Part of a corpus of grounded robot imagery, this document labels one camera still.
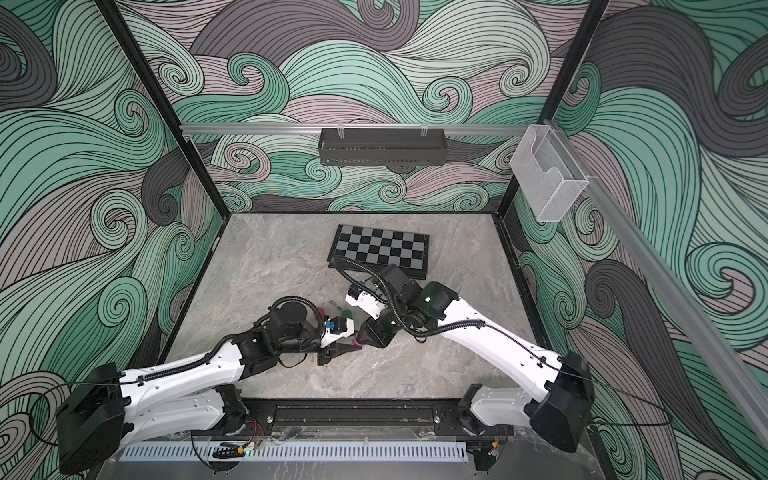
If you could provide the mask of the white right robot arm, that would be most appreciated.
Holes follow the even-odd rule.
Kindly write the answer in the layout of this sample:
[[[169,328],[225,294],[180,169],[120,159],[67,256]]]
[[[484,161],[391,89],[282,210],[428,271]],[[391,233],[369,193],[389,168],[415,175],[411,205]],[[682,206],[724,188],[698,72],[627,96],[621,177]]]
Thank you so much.
[[[347,302],[367,313],[355,338],[385,348],[404,331],[442,337],[474,352],[514,382],[512,388],[470,387],[463,397],[467,429],[520,426],[551,446],[577,451],[595,401],[593,376],[580,354],[540,347],[490,320],[439,283],[420,286],[391,265],[372,283],[353,280]]]

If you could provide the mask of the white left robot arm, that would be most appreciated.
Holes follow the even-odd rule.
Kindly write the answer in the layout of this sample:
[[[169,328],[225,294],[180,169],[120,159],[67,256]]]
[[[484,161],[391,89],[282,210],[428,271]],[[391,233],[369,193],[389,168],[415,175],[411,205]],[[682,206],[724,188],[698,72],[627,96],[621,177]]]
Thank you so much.
[[[236,433],[251,421],[239,381],[275,367],[284,354],[314,353],[326,361],[349,347],[354,332],[350,316],[329,318],[309,300],[287,296],[206,353],[124,371],[101,365],[56,411],[59,470],[74,475],[168,434]]]

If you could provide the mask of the black white chessboard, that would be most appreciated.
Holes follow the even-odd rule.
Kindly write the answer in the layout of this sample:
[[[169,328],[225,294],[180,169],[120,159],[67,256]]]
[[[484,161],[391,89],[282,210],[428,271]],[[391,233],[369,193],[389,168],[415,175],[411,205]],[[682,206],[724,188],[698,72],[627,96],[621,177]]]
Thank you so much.
[[[375,271],[396,265],[409,278],[425,280],[430,236],[423,233],[340,224],[328,254],[345,257]]]

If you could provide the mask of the white ventilated front strip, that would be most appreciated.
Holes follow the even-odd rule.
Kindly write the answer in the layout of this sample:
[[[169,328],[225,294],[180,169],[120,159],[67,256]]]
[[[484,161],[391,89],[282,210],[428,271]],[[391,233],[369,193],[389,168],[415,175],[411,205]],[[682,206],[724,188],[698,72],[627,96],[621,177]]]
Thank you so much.
[[[147,441],[126,448],[123,462],[223,462],[222,455],[237,451],[223,442],[191,444]],[[235,453],[233,462],[438,462],[466,463],[467,446],[455,441],[289,441],[250,446]]]

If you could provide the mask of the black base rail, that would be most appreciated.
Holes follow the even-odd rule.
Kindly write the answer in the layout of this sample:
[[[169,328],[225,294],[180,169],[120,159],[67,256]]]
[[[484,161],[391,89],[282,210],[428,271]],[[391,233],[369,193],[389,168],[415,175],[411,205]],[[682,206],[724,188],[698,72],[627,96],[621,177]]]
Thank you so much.
[[[516,425],[529,420],[544,435],[575,440],[590,417],[589,400],[556,398],[526,401],[522,418],[504,414],[484,423],[466,399],[258,399],[244,398],[245,425],[263,427],[267,434],[280,427],[427,427],[438,436],[482,436],[510,434]]]

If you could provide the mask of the black wall shelf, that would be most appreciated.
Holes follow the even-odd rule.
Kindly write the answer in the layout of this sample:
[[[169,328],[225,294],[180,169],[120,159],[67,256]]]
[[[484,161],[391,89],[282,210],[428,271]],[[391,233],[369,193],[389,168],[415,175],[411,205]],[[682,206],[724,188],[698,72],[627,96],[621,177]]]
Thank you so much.
[[[328,166],[408,169],[444,164],[448,145],[441,129],[337,127],[321,131],[318,150]]]

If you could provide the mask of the clear plastic wall bin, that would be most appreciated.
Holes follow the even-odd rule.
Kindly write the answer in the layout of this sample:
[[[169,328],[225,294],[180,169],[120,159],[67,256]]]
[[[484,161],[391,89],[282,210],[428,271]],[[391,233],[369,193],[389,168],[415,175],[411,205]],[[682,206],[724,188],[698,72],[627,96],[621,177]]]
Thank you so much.
[[[530,125],[510,166],[539,223],[559,223],[589,184],[576,150],[553,124]]]

